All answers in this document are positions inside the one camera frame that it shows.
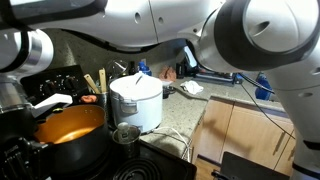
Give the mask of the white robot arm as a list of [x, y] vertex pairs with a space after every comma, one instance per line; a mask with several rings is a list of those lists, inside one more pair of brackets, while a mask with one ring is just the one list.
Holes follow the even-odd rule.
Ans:
[[264, 72], [295, 128], [290, 180], [319, 180], [320, 0], [0, 0], [2, 81], [49, 66], [50, 28], [117, 50], [185, 39], [208, 70]]

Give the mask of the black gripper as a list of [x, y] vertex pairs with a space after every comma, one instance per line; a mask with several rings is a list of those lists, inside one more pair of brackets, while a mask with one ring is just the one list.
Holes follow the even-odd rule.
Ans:
[[46, 180], [50, 168], [42, 158], [45, 145], [33, 140], [37, 123], [30, 106], [11, 106], [0, 113], [0, 180]]

